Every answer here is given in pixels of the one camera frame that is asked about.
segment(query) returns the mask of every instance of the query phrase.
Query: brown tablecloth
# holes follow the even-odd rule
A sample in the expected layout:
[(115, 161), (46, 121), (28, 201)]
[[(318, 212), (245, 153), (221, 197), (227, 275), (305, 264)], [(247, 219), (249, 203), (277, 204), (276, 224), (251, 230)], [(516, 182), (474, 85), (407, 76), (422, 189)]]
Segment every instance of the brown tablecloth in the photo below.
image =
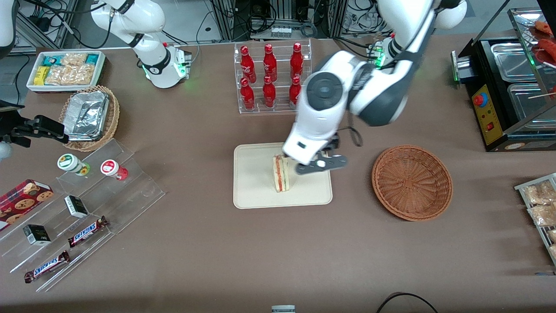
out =
[[(362, 148), (342, 134), (350, 164), (331, 173), (330, 204), (256, 210), (232, 203), (234, 148), (284, 141), (294, 116), (240, 116), (233, 45), (203, 46), (191, 79), (168, 90), (145, 79), (132, 50), (105, 50), (104, 85), (121, 106), (116, 138), (167, 195), (47, 293), (0, 265), (0, 311), (355, 313), (396, 291), (440, 312), (555, 311), (556, 277), (534, 276), (551, 261), (513, 186), (556, 172), (556, 153), (484, 152), (470, 100), (450, 81), (449, 52), (469, 37), (433, 37), (398, 121), (356, 121)], [(314, 64), (338, 49), (313, 41)], [(57, 118), (67, 96), (29, 92), (23, 114)], [(373, 161), (399, 144), (450, 170), (454, 198), (434, 221), (396, 218), (370, 188)], [(0, 192), (51, 181), (65, 152), (48, 139), (15, 146)], [(386, 311), (427, 308), (395, 299)]]

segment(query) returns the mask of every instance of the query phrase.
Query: brown woven basket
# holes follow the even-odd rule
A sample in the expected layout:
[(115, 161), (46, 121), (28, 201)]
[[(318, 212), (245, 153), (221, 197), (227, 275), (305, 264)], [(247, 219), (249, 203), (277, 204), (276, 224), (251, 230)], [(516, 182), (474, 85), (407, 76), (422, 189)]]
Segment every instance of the brown woven basket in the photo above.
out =
[[(108, 104), (108, 112), (106, 113), (106, 121), (104, 125), (104, 134), (98, 141), (70, 141), (64, 146), (73, 150), (79, 150), (82, 152), (91, 152), (95, 151), (96, 149), (104, 146), (112, 137), (114, 137), (114, 133), (116, 133), (116, 128), (118, 127), (118, 119), (120, 118), (120, 105), (118, 103), (118, 99), (114, 96), (112, 91), (104, 86), (95, 86), (89, 87), (83, 90), (78, 91), (75, 94), (82, 93), (82, 92), (93, 92), (93, 91), (102, 91), (105, 92), (108, 96), (110, 96), (110, 103)], [(62, 109), (62, 114), (58, 121), (61, 123), (66, 116), (66, 110), (68, 108), (68, 104), (70, 103), (70, 99), (66, 101), (64, 108)]]
[(446, 166), (414, 145), (386, 149), (371, 172), (373, 189), (390, 212), (409, 221), (428, 221), (450, 204), (453, 186)]

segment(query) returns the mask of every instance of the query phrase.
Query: yellow control panel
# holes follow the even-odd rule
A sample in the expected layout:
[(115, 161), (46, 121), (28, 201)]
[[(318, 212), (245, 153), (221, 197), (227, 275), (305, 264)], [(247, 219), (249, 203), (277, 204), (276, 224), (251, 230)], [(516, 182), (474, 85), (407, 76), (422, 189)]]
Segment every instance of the yellow control panel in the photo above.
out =
[(498, 116), (496, 115), (496, 111), (490, 99), (487, 86), (484, 85), (479, 89), (479, 91), (471, 97), (471, 100), (473, 101), (473, 107), (475, 108), (477, 119), (479, 120), (483, 138), (486, 144), (489, 145), (502, 137), (504, 133), (502, 132), (500, 121), (498, 120)]

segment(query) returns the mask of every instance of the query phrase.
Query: red switch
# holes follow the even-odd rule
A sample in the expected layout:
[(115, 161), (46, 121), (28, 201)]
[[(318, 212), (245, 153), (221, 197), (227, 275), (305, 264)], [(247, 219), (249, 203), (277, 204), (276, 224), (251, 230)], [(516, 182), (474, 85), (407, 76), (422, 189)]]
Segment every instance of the red switch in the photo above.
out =
[(473, 104), (476, 105), (476, 106), (481, 106), (484, 101), (485, 101), (485, 98), (481, 95), (477, 95), (473, 98)]

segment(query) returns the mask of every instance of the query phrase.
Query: bottle with red label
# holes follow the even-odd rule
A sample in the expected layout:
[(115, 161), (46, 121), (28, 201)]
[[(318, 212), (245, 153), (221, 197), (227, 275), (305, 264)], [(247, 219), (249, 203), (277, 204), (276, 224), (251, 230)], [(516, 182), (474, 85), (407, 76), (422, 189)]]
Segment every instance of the bottle with red label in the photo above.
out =
[(303, 55), (301, 54), (301, 44), (294, 43), (294, 53), (291, 55), (290, 59), (290, 76), (294, 79), (295, 76), (301, 77), (303, 74)]
[(241, 46), (241, 71), (244, 77), (247, 77), (251, 84), (257, 81), (257, 75), (255, 74), (255, 63), (253, 58), (249, 55), (249, 48), (246, 46)]
[(102, 174), (110, 177), (114, 177), (117, 180), (124, 180), (127, 178), (128, 171), (125, 167), (122, 167), (118, 162), (114, 160), (106, 160), (102, 162), (101, 165)]
[(265, 76), (265, 85), (262, 87), (262, 93), (265, 97), (265, 105), (269, 109), (274, 108), (276, 105), (276, 88), (272, 83), (270, 76)]
[(241, 78), (240, 83), (241, 100), (244, 103), (245, 110), (253, 111), (255, 109), (255, 94), (253, 93), (253, 89), (249, 86), (249, 81), (245, 77)]
[(301, 85), (299, 84), (299, 76), (295, 76), (291, 80), (290, 86), (290, 108), (297, 109), (297, 100), (299, 99), (299, 92), (301, 92)]
[(265, 58), (262, 60), (262, 64), (265, 66), (265, 76), (270, 76), (270, 79), (274, 82), (278, 79), (278, 66), (276, 63), (276, 56), (272, 51), (272, 45), (265, 45)]

